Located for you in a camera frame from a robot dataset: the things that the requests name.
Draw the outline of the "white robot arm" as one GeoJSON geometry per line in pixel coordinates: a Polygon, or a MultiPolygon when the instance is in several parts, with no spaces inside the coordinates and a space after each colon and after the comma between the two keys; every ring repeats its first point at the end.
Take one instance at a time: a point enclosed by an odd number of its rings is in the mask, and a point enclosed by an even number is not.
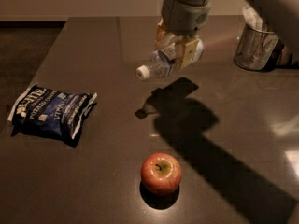
{"type": "Polygon", "coordinates": [[[205,25],[210,8],[210,0],[163,0],[155,48],[175,46],[177,71],[199,58],[195,54],[200,41],[198,32],[205,25]]]}

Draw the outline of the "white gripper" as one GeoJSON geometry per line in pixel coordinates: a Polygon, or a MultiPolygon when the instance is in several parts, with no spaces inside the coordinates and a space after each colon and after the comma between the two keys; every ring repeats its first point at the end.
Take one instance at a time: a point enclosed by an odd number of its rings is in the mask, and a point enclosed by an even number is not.
{"type": "Polygon", "coordinates": [[[195,35],[206,23],[211,5],[192,6],[178,0],[164,0],[158,22],[155,48],[162,49],[173,43],[176,50],[177,70],[186,68],[192,63],[199,37],[184,37],[195,35]]]}

